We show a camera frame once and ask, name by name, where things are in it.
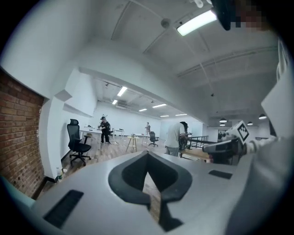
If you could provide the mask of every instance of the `white ceiling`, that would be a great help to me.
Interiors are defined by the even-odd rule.
[[[96,4],[95,35],[137,48],[166,64],[181,82],[202,94],[212,122],[222,116],[255,118],[262,112],[260,102],[275,84],[278,57],[273,33],[246,28],[225,31],[215,21],[182,37],[176,28],[208,10],[211,5],[206,1],[202,9],[189,0],[100,0]],[[169,29],[161,27],[162,18],[170,19]],[[118,91],[104,85],[99,92],[103,100],[111,101]],[[131,90],[121,99],[134,109],[154,105],[151,97]],[[146,114],[178,112],[161,107]]]

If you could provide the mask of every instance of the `white t-shirt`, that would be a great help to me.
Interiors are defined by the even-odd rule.
[[[176,123],[171,125],[167,133],[165,146],[170,148],[178,148],[179,137],[181,133],[185,133],[184,125],[182,123]]]

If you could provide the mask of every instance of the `jeans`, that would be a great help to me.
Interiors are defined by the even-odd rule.
[[[179,147],[171,148],[171,147],[166,146],[165,148],[166,148],[166,154],[171,155],[171,156],[175,156],[175,157],[178,156]]]
[[[104,143],[104,136],[105,136],[105,141],[106,141],[106,142],[109,142],[109,136],[108,136],[108,133],[104,133],[104,132],[102,132],[102,134],[101,134],[101,143]]]

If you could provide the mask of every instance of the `chair seat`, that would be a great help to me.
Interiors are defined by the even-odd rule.
[[[82,144],[82,143],[78,143],[78,144],[75,144],[74,146],[74,150],[75,152],[87,152],[89,151],[91,148],[90,145],[85,145],[85,144]]]

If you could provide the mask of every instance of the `chair base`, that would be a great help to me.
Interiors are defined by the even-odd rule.
[[[71,157],[74,157],[74,159],[70,160],[70,165],[72,165],[72,162],[73,162],[74,160],[76,160],[76,159],[80,159],[80,160],[82,160],[83,165],[85,166],[85,165],[86,165],[86,162],[85,162],[84,157],[87,157],[87,158],[89,158],[89,160],[91,160],[91,157],[89,157],[89,156],[84,156],[81,152],[79,152],[78,155],[70,154],[70,155],[69,155],[69,158],[71,158]]]
[[[150,143],[149,145],[153,145],[153,147],[155,147],[157,144],[155,144],[155,143]]]

